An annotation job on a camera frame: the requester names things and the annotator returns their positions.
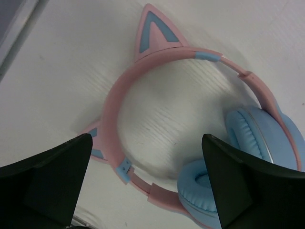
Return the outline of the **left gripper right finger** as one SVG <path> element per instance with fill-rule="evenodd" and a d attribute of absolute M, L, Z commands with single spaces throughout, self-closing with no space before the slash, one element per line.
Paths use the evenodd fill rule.
<path fill-rule="evenodd" d="M 203 156 L 223 229 L 303 229 L 305 174 L 240 151 L 211 134 Z"/>

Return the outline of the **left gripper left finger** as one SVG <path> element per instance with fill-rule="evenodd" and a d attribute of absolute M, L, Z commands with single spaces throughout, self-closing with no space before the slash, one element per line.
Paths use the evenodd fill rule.
<path fill-rule="evenodd" d="M 65 229 L 72 221 L 92 151 L 82 134 L 0 169 L 2 229 Z"/>

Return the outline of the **pink blue cat-ear headphones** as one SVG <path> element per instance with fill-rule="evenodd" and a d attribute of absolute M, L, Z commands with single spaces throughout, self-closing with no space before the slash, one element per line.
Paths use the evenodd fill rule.
<path fill-rule="evenodd" d="M 160 0 L 192 46 L 223 54 L 254 72 L 284 114 L 305 130 L 305 3 L 302 0 Z M 205 133 L 227 141 L 224 116 L 258 106 L 250 88 L 221 63 L 180 60 L 146 73 L 123 101 L 118 120 L 123 149 L 136 174 L 175 190 L 182 166 L 202 156 Z M 148 203 L 107 165 L 90 162 L 82 210 L 107 229 L 194 229 L 185 216 Z"/>

